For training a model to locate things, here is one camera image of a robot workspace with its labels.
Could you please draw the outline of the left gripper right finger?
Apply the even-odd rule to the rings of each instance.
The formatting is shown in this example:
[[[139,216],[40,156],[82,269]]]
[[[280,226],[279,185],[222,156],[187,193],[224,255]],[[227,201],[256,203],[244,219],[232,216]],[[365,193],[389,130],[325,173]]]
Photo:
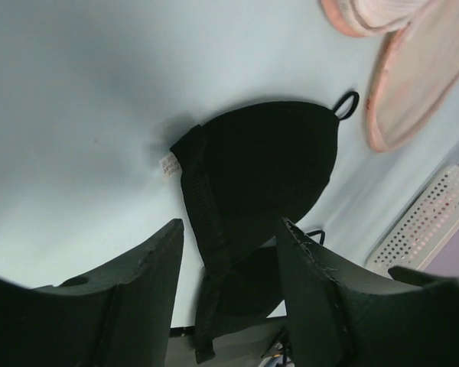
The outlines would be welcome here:
[[[373,273],[288,219],[277,250],[296,366],[459,366],[459,278]]]

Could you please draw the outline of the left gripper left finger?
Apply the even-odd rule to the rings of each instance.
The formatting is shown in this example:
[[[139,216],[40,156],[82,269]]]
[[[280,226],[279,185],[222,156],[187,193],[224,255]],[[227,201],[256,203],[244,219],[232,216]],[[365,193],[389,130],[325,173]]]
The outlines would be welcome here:
[[[58,286],[0,278],[0,366],[162,366],[184,224]]]

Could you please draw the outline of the black bra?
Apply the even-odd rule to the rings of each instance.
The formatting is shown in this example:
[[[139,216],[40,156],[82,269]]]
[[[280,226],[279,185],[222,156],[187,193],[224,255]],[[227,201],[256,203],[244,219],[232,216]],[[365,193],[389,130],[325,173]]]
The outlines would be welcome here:
[[[359,101],[349,91],[333,108],[258,103],[196,125],[171,146],[204,268],[197,363],[213,359],[216,338],[260,324],[283,301],[271,240],[280,219],[297,222],[319,200],[336,163],[339,125]]]

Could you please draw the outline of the pink patterned laundry bag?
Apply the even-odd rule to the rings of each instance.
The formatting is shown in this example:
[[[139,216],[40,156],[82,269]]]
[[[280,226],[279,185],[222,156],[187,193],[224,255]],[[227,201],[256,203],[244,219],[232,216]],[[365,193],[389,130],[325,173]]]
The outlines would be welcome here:
[[[459,1],[323,1],[348,37],[385,38],[366,101],[370,147],[410,140],[459,80]]]

